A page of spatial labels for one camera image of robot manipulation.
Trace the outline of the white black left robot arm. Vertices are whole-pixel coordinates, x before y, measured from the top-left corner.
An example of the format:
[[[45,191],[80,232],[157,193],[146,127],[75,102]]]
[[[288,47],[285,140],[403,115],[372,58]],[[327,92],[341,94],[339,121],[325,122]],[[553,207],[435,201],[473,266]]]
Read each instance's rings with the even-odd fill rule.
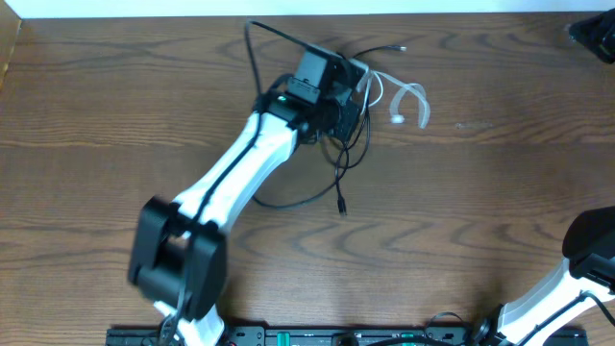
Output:
[[[172,201],[151,198],[137,220],[128,281],[164,317],[158,345],[215,345],[225,325],[216,302],[227,280],[227,237],[261,184],[320,134],[349,145],[366,107],[349,94],[310,103],[270,89],[255,101],[234,144]]]

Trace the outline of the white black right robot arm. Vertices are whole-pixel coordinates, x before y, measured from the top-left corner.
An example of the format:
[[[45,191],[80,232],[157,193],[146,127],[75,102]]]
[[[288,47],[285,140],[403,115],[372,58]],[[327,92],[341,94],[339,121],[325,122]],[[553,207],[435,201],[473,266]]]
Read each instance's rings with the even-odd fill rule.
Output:
[[[483,320],[467,345],[540,346],[585,311],[614,299],[614,209],[587,210],[575,218],[562,244],[562,261],[521,298]]]

